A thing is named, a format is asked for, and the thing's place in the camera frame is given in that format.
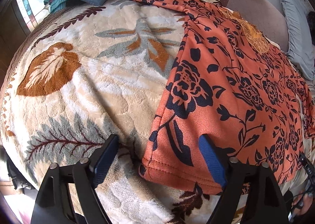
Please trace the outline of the person right hand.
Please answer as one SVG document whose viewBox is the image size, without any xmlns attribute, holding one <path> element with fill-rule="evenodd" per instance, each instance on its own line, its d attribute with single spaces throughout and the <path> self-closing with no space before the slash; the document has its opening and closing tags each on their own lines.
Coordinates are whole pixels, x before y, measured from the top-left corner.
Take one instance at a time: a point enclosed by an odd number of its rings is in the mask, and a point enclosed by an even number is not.
<svg viewBox="0 0 315 224">
<path fill-rule="evenodd" d="M 312 205 L 313 202 L 313 194 L 312 193 L 302 193 L 301 195 L 298 195 L 294 201 L 292 202 L 292 206 L 295 206 L 298 204 L 298 202 L 303 199 L 303 206 L 301 208 L 296 208 L 294 210 L 294 213 L 297 216 L 301 216 L 309 210 L 309 208 Z"/>
</svg>

